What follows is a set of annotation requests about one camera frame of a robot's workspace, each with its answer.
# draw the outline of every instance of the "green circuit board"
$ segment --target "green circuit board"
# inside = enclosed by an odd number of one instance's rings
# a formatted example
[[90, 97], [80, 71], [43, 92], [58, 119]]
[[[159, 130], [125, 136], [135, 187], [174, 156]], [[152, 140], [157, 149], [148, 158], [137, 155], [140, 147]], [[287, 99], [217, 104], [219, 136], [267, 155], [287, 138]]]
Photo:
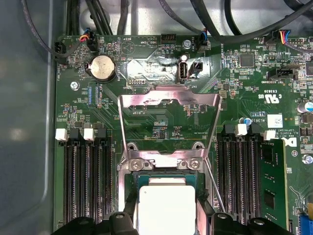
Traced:
[[[108, 182], [111, 193], [108, 205], [103, 207], [105, 209], [98, 214], [98, 219], [105, 214], [105, 210], [111, 212], [118, 208], [116, 165], [123, 154], [123, 143], [117, 97], [121, 94], [144, 94], [155, 85], [177, 84], [177, 64], [180, 56], [186, 54], [188, 68], [194, 62], [199, 62], [203, 63], [203, 70], [179, 84], [187, 86], [196, 94], [220, 94], [223, 98], [209, 156], [214, 175], [217, 177], [216, 135], [222, 132], [225, 124], [235, 126], [241, 118], [250, 118], [252, 123], [261, 126], [262, 132], [275, 130], [276, 138], [284, 140], [281, 141], [282, 146], [285, 144], [285, 148], [276, 145], [273, 150], [279, 152], [277, 166], [280, 174], [273, 176], [271, 183], [266, 180], [268, 174], [264, 173], [260, 177], [263, 188], [268, 186], [272, 191], [279, 190], [281, 196], [276, 198], [275, 204], [284, 212], [281, 217], [274, 211], [270, 214], [266, 207], [271, 201], [265, 204], [261, 202], [263, 211], [268, 213], [261, 215], [285, 228], [292, 223], [293, 233], [298, 234], [298, 216], [307, 212], [306, 204], [313, 200], [310, 181], [313, 164], [302, 162], [304, 154], [313, 153], [313, 140], [311, 135], [300, 136], [300, 128], [309, 131], [312, 126], [311, 122], [303, 122], [303, 115], [307, 114], [297, 111], [299, 102], [312, 101], [313, 64], [310, 63], [310, 56], [281, 43], [266, 44], [264, 38], [233, 45], [220, 45], [208, 38], [206, 51], [198, 52], [197, 39], [198, 36], [176, 36], [174, 43], [162, 44], [160, 35], [98, 37], [99, 54], [109, 56], [116, 64], [117, 75], [109, 83], [100, 83], [86, 73], [85, 64], [95, 55], [85, 43], [68, 58], [67, 65], [58, 64], [56, 128], [66, 128], [68, 131], [79, 129], [81, 133], [84, 128], [107, 130], [105, 145], [110, 148], [111, 160], [106, 167], [111, 170]], [[60, 40], [70, 47], [77, 37], [66, 36]], [[191, 48], [182, 46], [184, 40], [191, 41]], [[311, 46], [309, 38], [296, 37], [289, 41], [299, 46]], [[267, 72], [285, 67], [295, 69], [296, 78], [268, 78]], [[70, 87], [73, 81], [79, 83], [76, 91]], [[158, 106], [131, 107], [125, 110], [123, 116], [127, 142], [136, 143], [140, 150], [158, 150], [161, 153], [190, 149], [196, 141], [206, 144], [207, 130], [213, 118], [212, 112], [205, 105], [180, 106], [168, 100]], [[55, 152], [54, 228], [57, 229], [64, 224], [66, 171], [65, 149], [58, 141]], [[77, 210], [74, 206], [71, 218], [78, 214]], [[90, 215], [89, 209], [85, 210], [86, 215]]]

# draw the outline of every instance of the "white label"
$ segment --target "white label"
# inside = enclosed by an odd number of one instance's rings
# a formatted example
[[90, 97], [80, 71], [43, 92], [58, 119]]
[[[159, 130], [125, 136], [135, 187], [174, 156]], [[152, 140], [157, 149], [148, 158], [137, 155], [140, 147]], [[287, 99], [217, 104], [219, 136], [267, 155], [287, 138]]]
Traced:
[[283, 128], [283, 115], [268, 114], [268, 128]]

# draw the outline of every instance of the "dimm slot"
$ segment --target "dimm slot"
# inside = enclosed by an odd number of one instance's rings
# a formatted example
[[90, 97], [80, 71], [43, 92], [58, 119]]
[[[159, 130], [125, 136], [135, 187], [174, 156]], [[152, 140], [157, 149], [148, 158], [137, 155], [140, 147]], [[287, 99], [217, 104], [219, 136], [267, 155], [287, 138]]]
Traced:
[[68, 198], [69, 198], [69, 151], [70, 148], [64, 146], [64, 174], [63, 174], [63, 223], [67, 224], [69, 222], [69, 205], [68, 205]]

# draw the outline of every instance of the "wire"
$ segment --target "wire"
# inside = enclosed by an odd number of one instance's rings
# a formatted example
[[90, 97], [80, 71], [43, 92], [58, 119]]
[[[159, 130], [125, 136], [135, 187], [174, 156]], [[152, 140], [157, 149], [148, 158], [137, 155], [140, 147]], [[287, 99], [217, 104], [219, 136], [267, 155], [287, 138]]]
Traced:
[[125, 33], [127, 17], [128, 17], [128, 0], [121, 0], [121, 17], [119, 18], [117, 26], [117, 35], [123, 35]]
[[72, 34], [71, 12], [72, 12], [72, 0], [67, 0], [67, 17], [66, 17], [66, 28], [65, 28], [66, 35]]
[[283, 39], [283, 32], [279, 31], [279, 34], [280, 34], [280, 40], [282, 41], [282, 44], [285, 44], [284, 39]]
[[91, 17], [92, 17], [92, 19], [94, 21], [94, 24], [96, 25], [98, 33], [100, 35], [105, 35], [104, 28], [101, 25], [100, 18], [98, 16], [98, 13], [97, 13], [96, 9], [94, 8], [94, 6], [92, 4], [92, 1], [91, 0], [86, 0], [86, 3], [87, 3], [87, 6], [88, 6], [88, 9], [90, 11]]
[[265, 28], [262, 28], [260, 30], [257, 30], [255, 32], [251, 32], [248, 34], [243, 35], [236, 35], [236, 36], [221, 36], [216, 29], [216, 27], [213, 24], [213, 21], [209, 15], [209, 13], [206, 10], [206, 6], [203, 3], [203, 0], [190, 0], [192, 3], [198, 17], [202, 21], [203, 25], [206, 27], [206, 29], [210, 32], [212, 37], [221, 43], [224, 44], [231, 44], [231, 43], [241, 43], [244, 41], [247, 41], [249, 39], [257, 38], [260, 36], [263, 36], [265, 34], [268, 34], [269, 32], [273, 30], [278, 30], [285, 25], [291, 23], [295, 19], [297, 19], [299, 16], [301, 16], [305, 11], [310, 9], [313, 6], [313, 0], [310, 0], [307, 4], [303, 5], [299, 10], [293, 12], [292, 14], [286, 16], [284, 19], [273, 23]]
[[73, 35], [79, 35], [79, 1], [72, 0], [72, 32]]
[[190, 24], [186, 23], [183, 19], [181, 19], [172, 10], [172, 8], [169, 6], [169, 4], [167, 4], [167, 2], [165, 0], [158, 0], [158, 2], [162, 6], [163, 10], [167, 13], [167, 15], [169, 15], [174, 21], [180, 23], [182, 26], [184, 26], [185, 28], [189, 29], [190, 31], [192, 31], [192, 32], [194, 32], [196, 34], [201, 34], [201, 30], [192, 27]]
[[288, 36], [289, 36], [289, 34], [290, 34], [290, 30], [286, 33], [286, 35], [285, 35], [285, 43], [288, 41]]
[[298, 48], [298, 47], [296, 47], [296, 46], [294, 46], [294, 45], [291, 45], [289, 42], [286, 42], [284, 45], [285, 45], [286, 47], [289, 47], [289, 48], [294, 49], [294, 50], [296, 50], [296, 51], [299, 51], [299, 52], [301, 52], [301, 53], [313, 53], [313, 49], [302, 49], [302, 48]]
[[113, 35], [110, 23], [108, 21], [106, 13], [103, 10], [101, 3], [99, 2], [99, 0], [93, 0], [92, 2], [96, 8], [96, 11], [98, 12], [99, 18], [102, 22], [102, 26], [104, 27], [104, 31], [106, 32], [107, 35]]
[[[304, 5], [303, 3], [299, 2], [298, 0], [284, 0], [284, 2], [288, 7], [290, 7], [294, 11], [299, 10], [299, 8]], [[312, 9], [307, 10], [302, 15], [309, 18], [313, 22], [313, 10]]]
[[233, 32], [234, 35], [242, 35], [238, 27], [236, 26], [236, 23], [233, 19], [233, 15], [231, 13], [231, 0], [224, 0], [224, 11], [225, 11], [226, 21], [230, 30]]
[[75, 43], [70, 50], [68, 50], [68, 52], [61, 54], [61, 53], [57, 53], [54, 50], [52, 50], [51, 48], [49, 48], [45, 42], [42, 40], [42, 38], [40, 37], [39, 33], [37, 32], [35, 25], [30, 17], [29, 14], [29, 10], [27, 7], [27, 2], [26, 0], [20, 0], [21, 4], [22, 4], [22, 8], [23, 8], [23, 13], [25, 16], [25, 20], [32, 32], [32, 34], [34, 35], [34, 37], [36, 38], [37, 42], [39, 43], [40, 46], [42, 46], [46, 51], [48, 51], [49, 53], [51, 53], [52, 55], [54, 55], [55, 57], [58, 58], [67, 58], [68, 56], [72, 55], [75, 50], [80, 46], [81, 42], [78, 40], [77, 43]]

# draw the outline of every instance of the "connector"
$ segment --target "connector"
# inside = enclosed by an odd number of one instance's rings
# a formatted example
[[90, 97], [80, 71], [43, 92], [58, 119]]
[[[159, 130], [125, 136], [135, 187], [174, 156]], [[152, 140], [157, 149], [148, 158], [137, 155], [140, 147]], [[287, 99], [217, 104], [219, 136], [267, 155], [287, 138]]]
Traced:
[[280, 42], [280, 33], [278, 30], [272, 31], [264, 37], [265, 44], [276, 44]]
[[313, 235], [313, 220], [305, 214], [299, 216], [299, 227], [301, 235]]
[[177, 69], [177, 83], [185, 83], [188, 78], [188, 65], [186, 62], [179, 62]]
[[298, 71], [296, 69], [290, 68], [280, 68], [273, 69], [266, 73], [267, 80], [281, 80], [285, 78], [290, 78], [292, 80], [298, 80]]
[[[66, 53], [67, 51], [67, 46], [65, 46], [64, 43], [60, 42], [60, 41], [57, 41], [54, 43], [54, 51], [56, 53], [60, 53], [60, 54], [64, 54]], [[59, 57], [54, 57], [55, 61], [57, 63], [59, 63], [60, 65], [67, 65], [68, 62], [67, 62], [67, 59], [66, 58], [59, 58]]]
[[94, 32], [89, 32], [89, 39], [87, 39], [86, 44], [91, 52], [98, 52], [98, 40]]
[[203, 63], [202, 62], [194, 62], [190, 66], [189, 76], [198, 76], [198, 74], [203, 71]]

